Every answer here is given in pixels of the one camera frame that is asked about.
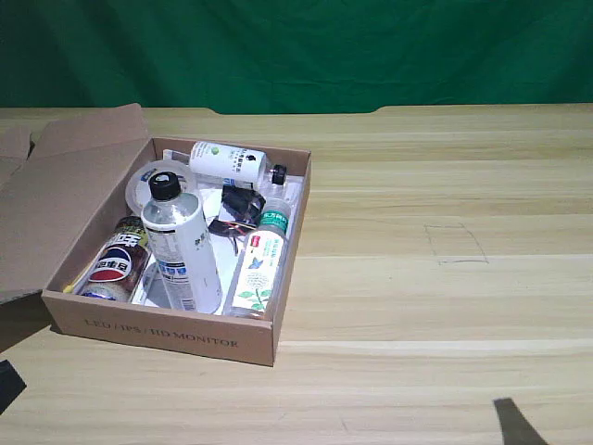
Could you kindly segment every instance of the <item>white plastic bottle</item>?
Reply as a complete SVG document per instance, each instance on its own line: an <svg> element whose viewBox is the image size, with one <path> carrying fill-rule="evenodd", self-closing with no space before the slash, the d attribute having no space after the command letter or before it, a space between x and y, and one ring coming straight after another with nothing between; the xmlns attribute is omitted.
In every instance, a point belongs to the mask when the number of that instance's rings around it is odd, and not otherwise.
<svg viewBox="0 0 593 445"><path fill-rule="evenodd" d="M258 229L247 237L235 269L224 314L263 318L276 297L284 264L290 206L282 199L266 201Z"/></svg>
<svg viewBox="0 0 593 445"><path fill-rule="evenodd" d="M221 305L221 280L201 201L182 193L173 172L157 173L148 184L152 199L142 222L171 307L213 313Z"/></svg>
<svg viewBox="0 0 593 445"><path fill-rule="evenodd" d="M265 184L283 185L286 179L284 165L272 165L263 151L239 146L198 141L189 156L169 150L167 155L189 164L201 183L260 190Z"/></svg>

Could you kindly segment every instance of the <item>green backdrop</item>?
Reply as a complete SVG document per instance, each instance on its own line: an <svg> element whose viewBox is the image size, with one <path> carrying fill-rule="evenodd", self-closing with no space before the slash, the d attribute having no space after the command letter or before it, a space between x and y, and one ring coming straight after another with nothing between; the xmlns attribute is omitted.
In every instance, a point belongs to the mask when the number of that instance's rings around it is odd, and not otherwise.
<svg viewBox="0 0 593 445"><path fill-rule="evenodd" d="M593 102L592 0L3 0L0 107Z"/></svg>

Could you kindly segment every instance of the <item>wood grain surface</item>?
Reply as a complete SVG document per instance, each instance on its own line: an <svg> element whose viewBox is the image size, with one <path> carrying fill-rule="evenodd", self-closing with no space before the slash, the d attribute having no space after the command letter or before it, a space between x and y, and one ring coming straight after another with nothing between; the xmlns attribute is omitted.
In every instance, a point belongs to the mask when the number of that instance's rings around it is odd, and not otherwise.
<svg viewBox="0 0 593 445"><path fill-rule="evenodd" d="M84 111L0 109L0 132ZM44 329L0 354L28 385L0 443L499 445L501 398L593 443L591 105L145 116L313 152L276 365Z"/></svg>

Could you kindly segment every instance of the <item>white bottle with green label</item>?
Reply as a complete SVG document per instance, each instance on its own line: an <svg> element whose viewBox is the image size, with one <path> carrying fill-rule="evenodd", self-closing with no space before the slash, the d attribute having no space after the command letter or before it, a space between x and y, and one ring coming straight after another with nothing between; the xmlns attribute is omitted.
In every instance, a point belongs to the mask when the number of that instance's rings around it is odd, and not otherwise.
<svg viewBox="0 0 593 445"><path fill-rule="evenodd" d="M189 159L179 155L174 159L188 162L201 183L260 190L265 184L283 185L286 179L286 167L272 165L263 151L198 141Z"/></svg>
<svg viewBox="0 0 593 445"><path fill-rule="evenodd" d="M247 237L237 263L225 315L263 318L278 291L289 218L290 206L285 201L266 201L258 229Z"/></svg>

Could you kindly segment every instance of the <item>soda can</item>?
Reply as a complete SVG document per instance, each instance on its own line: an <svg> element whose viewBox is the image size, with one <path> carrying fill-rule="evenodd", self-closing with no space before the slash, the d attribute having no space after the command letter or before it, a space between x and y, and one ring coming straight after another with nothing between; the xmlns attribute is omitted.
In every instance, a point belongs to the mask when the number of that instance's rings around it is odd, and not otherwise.
<svg viewBox="0 0 593 445"><path fill-rule="evenodd" d="M139 217L122 218L103 247L80 295L129 302L150 256L147 241Z"/></svg>

